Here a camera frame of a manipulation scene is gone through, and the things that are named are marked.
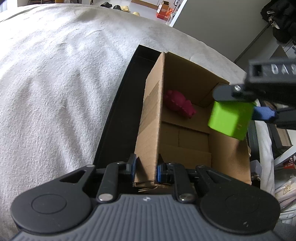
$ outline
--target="pink toy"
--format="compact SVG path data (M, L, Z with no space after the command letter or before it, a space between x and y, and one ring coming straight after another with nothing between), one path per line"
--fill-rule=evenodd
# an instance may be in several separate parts
M191 101L186 100L185 96L179 91L168 90L163 97L163 102L172 111L177 111L180 115L191 118L196 110Z

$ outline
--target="white blanket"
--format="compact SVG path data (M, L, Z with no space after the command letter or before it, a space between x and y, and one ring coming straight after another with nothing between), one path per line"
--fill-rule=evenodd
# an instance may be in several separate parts
M231 83L245 72L162 23L104 7L44 4L0 14L0 236L21 192L92 163L139 44L171 51Z

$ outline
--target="green cube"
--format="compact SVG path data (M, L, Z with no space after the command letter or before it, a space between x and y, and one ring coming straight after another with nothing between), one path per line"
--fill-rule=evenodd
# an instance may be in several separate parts
M249 102L215 101L208 126L227 136L244 140L254 105Z

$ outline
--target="white lettering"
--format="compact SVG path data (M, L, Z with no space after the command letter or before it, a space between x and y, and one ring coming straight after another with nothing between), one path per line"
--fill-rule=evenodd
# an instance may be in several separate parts
M279 69L278 69L278 67L275 64L271 64L271 71L274 74L278 74L279 73Z
M295 64L291 64L291 68L292 68L292 73L296 74L296 65Z
M288 72L288 70L287 70L287 68L286 68L286 66L283 64L283 67L281 68L281 72L283 73L283 74L289 74L289 72Z

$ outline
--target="black shoe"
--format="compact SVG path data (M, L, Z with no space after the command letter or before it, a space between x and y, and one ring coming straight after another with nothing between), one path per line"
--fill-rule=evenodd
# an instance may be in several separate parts
M121 11L121 7L120 7L119 5L115 5L115 6L113 7L113 9L117 9L117 10L120 10L120 11Z
M103 4L101 4L101 7L110 8L110 7L112 7L112 4L111 3L108 3L108 2L104 2Z

